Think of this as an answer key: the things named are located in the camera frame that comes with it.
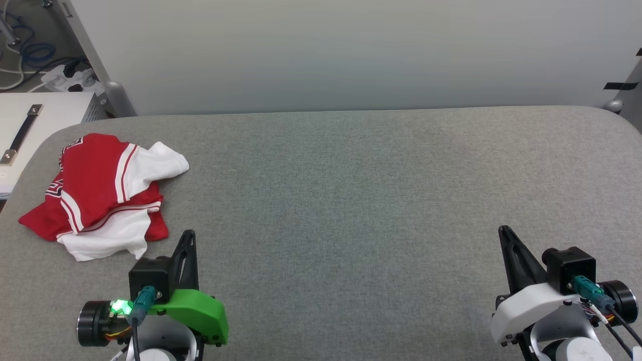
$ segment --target black tape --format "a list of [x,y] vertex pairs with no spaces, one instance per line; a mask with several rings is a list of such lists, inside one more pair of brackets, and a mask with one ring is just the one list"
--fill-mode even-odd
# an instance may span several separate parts
[[638,83],[606,83],[604,90],[633,90]]

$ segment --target white wall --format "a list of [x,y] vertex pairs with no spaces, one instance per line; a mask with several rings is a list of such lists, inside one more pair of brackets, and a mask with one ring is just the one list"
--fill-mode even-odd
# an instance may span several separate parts
[[602,106],[640,0],[73,0],[138,115]]

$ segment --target red and white shirt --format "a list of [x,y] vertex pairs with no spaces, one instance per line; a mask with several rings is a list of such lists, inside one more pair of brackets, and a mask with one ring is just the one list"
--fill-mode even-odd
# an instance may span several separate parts
[[185,158],[158,142],[149,150],[114,136],[88,134],[65,147],[60,173],[45,201],[19,219],[78,260],[126,249],[139,259],[147,244],[167,238],[158,179],[189,169]]
[[60,203],[78,234],[152,181],[176,177],[189,164],[161,142],[146,150],[115,136],[87,134],[65,147],[60,167],[65,173]]

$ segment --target gray table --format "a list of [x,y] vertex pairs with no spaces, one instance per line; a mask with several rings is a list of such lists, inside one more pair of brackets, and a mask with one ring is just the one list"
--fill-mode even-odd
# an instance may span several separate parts
[[163,141],[190,162],[161,183],[171,234],[146,255],[169,255],[196,231],[201,288],[230,324],[229,345],[206,360],[519,360],[489,333],[508,290],[501,224],[538,257],[583,248],[598,280],[642,295],[642,136],[604,110],[116,119],[49,138],[0,214],[3,360],[117,351],[81,348],[74,326],[86,301],[128,295],[134,257],[78,263],[17,223],[42,201],[60,149],[89,132]]

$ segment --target teal connector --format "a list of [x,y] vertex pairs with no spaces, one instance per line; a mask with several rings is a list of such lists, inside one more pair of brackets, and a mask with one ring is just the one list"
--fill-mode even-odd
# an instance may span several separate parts
[[143,287],[136,300],[134,300],[134,307],[127,317],[127,322],[132,324],[132,320],[137,319],[138,325],[143,323],[145,316],[147,316],[147,311],[152,308],[154,302],[156,302],[156,288],[152,286]]
[[602,313],[610,313],[606,307],[608,305],[615,305],[615,301],[604,294],[604,290],[602,290],[600,286],[584,276],[573,278],[573,290],[580,295],[580,297],[591,301]]

